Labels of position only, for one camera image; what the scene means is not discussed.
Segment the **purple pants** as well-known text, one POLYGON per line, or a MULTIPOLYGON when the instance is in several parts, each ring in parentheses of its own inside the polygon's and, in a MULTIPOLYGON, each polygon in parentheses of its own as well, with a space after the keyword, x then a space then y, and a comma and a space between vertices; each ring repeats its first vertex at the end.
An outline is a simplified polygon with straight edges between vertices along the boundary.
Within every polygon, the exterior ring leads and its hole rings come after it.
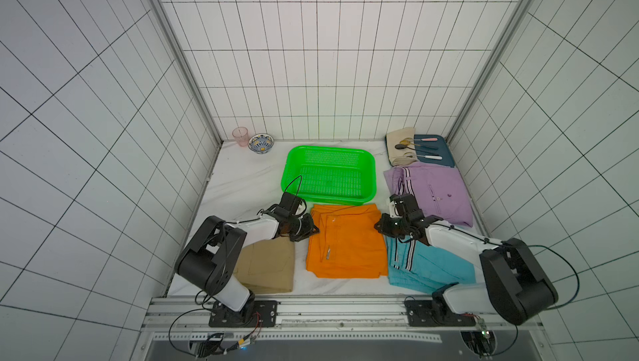
POLYGON ((474 226, 469 193, 455 167, 416 162, 385 171, 384 179, 392 195, 414 195, 426 216, 439 216, 456 226, 474 226))

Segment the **green plastic basket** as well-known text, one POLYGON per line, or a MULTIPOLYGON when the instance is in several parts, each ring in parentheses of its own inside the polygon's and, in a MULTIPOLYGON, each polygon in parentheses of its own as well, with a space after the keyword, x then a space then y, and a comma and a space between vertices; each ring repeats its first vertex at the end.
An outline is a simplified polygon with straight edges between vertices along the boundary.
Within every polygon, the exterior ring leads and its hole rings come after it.
POLYGON ((360 206, 377 193, 375 159, 360 149, 297 146, 286 158, 281 189, 314 203, 360 206))

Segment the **orange pants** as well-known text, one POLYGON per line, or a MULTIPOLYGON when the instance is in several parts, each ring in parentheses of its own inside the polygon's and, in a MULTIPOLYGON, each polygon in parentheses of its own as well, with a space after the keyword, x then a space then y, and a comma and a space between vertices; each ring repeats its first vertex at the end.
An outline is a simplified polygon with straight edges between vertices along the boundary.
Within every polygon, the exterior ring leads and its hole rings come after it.
POLYGON ((386 245, 374 225, 376 205, 315 205, 319 234, 309 239, 306 269, 321 279, 378 279, 389 272, 386 245))

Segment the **teal pants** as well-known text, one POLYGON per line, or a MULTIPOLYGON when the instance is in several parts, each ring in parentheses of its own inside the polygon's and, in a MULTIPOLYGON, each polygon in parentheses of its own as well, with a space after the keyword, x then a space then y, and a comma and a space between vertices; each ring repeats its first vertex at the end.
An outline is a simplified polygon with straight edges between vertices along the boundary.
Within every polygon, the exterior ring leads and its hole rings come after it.
POLYGON ((418 241, 401 242, 384 237, 389 283, 404 289, 432 294, 449 284, 475 284, 474 266, 449 251, 418 241))

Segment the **beige pants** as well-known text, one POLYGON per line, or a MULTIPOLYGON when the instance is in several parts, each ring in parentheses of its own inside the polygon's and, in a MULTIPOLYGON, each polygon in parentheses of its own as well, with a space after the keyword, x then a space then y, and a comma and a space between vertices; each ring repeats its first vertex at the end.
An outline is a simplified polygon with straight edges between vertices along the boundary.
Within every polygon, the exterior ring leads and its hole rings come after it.
POLYGON ((288 238, 242 249, 234 277, 254 294, 284 294, 294 288, 295 245, 288 238))

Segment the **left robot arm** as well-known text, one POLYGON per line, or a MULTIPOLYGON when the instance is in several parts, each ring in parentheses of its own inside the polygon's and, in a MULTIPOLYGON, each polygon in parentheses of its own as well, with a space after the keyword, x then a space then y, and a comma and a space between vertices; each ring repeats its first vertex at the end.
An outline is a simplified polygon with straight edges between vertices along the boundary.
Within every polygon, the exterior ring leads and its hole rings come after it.
POLYGON ((299 242, 320 232, 306 201, 285 192, 279 203, 245 221, 207 217, 176 260, 175 273, 216 301, 210 326, 246 326, 257 316, 255 294, 233 271, 241 251, 261 241, 285 237, 299 242))

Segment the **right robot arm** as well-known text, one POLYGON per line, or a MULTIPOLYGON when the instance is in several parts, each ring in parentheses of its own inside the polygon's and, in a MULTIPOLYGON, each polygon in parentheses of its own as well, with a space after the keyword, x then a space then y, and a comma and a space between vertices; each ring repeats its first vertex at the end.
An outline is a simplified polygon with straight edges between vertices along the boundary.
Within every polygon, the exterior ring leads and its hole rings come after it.
POLYGON ((519 326, 558 302, 558 293, 529 246, 476 236, 446 224, 439 216, 425 216, 409 194, 389 198, 390 213, 375 224, 380 234, 440 249, 481 269, 482 282, 446 284, 432 294, 435 319, 450 315, 497 314, 519 326))

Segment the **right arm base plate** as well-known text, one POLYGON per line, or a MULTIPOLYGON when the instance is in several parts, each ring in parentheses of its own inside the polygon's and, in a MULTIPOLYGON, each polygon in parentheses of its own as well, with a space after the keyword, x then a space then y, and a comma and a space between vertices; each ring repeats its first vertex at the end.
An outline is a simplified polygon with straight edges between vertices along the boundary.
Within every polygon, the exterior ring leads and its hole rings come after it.
POLYGON ((465 314, 454 314, 439 301, 413 299, 404 301, 406 315, 410 327, 474 327, 475 319, 465 314))

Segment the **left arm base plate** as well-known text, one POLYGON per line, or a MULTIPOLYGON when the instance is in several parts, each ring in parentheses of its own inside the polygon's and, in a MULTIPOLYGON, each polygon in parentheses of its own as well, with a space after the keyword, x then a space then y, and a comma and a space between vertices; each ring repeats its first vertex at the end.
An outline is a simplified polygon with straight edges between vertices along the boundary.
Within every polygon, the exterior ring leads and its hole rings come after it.
POLYGON ((233 311, 216 301, 209 326, 211 328, 271 328, 276 325, 279 303, 275 300, 250 300, 241 311, 233 311))

